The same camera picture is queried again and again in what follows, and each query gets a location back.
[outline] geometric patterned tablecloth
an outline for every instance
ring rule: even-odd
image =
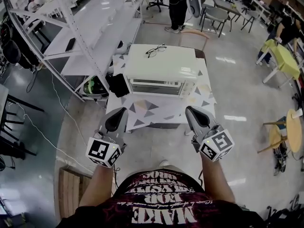
[[[124,72],[127,59],[127,55],[113,56],[114,75]],[[153,123],[188,124],[185,109],[189,105],[202,107],[215,116],[216,100],[211,91],[206,62],[202,58],[197,58],[197,63],[197,85],[187,98],[137,94],[117,98],[115,94],[110,93],[106,113],[119,107],[126,107],[129,113],[127,130]]]

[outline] oven handle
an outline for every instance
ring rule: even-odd
[[[157,83],[145,83],[145,82],[134,82],[134,79],[130,79],[132,85],[144,85],[144,86],[162,86],[162,87],[172,87],[179,88],[181,86],[181,82],[178,82],[177,85],[167,85],[167,84],[157,84]]]

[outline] metal shelving unit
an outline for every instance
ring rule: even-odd
[[[105,76],[112,56],[121,40],[133,43],[142,22],[141,0],[91,0],[75,15],[70,9],[71,0],[57,0],[66,23],[38,13],[13,9],[10,0],[3,1],[14,26],[30,49],[52,74],[82,101],[92,99],[83,94],[82,86],[94,76],[99,78],[109,92]],[[16,15],[42,19],[62,29],[42,54]],[[71,38],[76,38],[74,48],[65,52]],[[58,72],[49,60],[60,57],[69,59],[62,71]],[[84,80],[74,88],[65,76],[83,76]]]

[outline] wooden crate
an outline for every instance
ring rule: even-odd
[[[71,170],[59,170],[59,211],[61,218],[75,213],[91,178]]]

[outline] black t-shirt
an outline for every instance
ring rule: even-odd
[[[74,215],[62,219],[58,228],[164,226],[265,227],[256,213],[210,199],[192,177],[177,171],[156,170],[128,177],[113,197],[96,207],[79,207]]]
[[[296,26],[294,18],[291,18],[290,16],[284,16],[281,23],[285,27],[280,35],[283,45],[286,45],[294,38],[299,38],[300,30]]]

